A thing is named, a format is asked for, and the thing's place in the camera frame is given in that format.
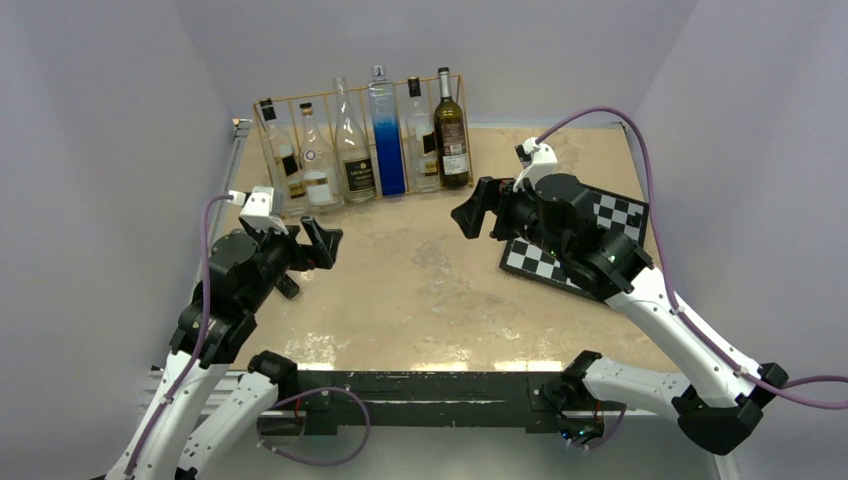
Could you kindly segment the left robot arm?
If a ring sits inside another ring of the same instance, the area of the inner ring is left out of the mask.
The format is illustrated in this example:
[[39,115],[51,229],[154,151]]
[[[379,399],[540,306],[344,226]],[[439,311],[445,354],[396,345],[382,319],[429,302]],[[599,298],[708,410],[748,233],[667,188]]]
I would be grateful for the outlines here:
[[291,272],[333,268],[343,238],[311,216],[260,231],[243,221],[208,246],[201,281],[180,314],[163,377],[108,479],[172,479],[182,450],[218,381],[256,329],[273,292],[300,293]]

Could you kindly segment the clear bottle gold white label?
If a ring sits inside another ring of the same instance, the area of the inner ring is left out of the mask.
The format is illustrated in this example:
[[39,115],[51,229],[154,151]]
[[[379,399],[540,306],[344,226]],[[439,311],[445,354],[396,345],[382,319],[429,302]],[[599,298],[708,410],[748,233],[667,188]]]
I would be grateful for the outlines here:
[[321,135],[311,102],[299,105],[304,131],[303,180],[310,205],[317,211],[330,211],[343,205],[331,145]]

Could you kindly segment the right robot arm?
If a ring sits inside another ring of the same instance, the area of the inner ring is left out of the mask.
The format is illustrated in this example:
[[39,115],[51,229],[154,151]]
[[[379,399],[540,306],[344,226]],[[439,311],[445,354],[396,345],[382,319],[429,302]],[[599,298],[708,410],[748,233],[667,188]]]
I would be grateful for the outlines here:
[[521,238],[554,256],[573,284],[626,316],[679,369],[656,372],[584,351],[562,374],[569,404],[611,401],[646,410],[674,421],[702,449],[729,454],[753,433],[774,397],[771,388],[787,383],[786,371],[746,357],[699,316],[685,314],[650,255],[599,225],[594,206],[591,190],[570,174],[536,183],[482,177],[451,217],[474,239],[485,214],[494,213],[491,238]]

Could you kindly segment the clear bottle black gold label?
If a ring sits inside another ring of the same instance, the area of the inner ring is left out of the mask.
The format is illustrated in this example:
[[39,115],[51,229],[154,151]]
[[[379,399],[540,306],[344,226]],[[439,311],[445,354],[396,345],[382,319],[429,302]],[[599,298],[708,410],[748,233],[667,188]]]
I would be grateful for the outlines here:
[[266,143],[277,170],[280,189],[285,194],[284,214],[286,217],[299,217],[308,212],[309,201],[295,145],[288,129],[277,118],[271,99],[263,99],[259,105],[266,127]]

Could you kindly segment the dark green wine bottle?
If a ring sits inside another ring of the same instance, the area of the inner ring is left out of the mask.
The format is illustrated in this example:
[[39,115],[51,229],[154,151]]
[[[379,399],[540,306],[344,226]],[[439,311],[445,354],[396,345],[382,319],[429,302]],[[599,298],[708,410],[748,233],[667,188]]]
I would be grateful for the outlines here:
[[438,69],[440,102],[434,114],[439,174],[445,188],[458,189],[469,182],[469,156],[464,114],[454,100],[450,70]]

